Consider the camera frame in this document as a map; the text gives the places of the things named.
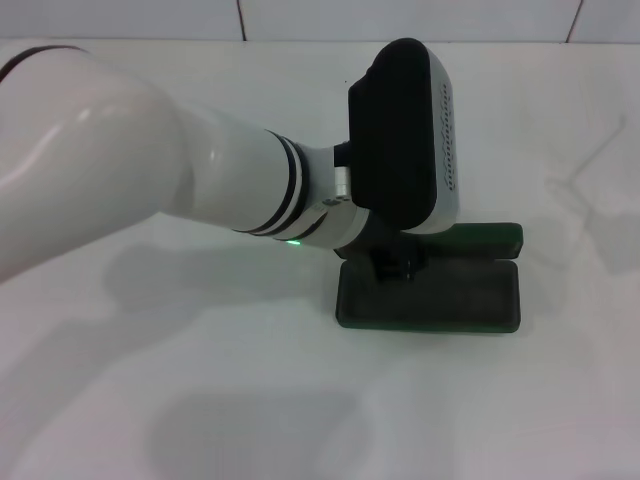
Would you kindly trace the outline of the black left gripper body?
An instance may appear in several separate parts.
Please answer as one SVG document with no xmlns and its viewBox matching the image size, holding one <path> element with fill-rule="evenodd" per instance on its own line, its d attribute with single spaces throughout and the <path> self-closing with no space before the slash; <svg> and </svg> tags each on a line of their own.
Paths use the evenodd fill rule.
<svg viewBox="0 0 640 480">
<path fill-rule="evenodd" d="M 364 227 L 335 253 L 369 284 L 412 282 L 427 263 L 420 236 L 386 227 Z"/>
</svg>

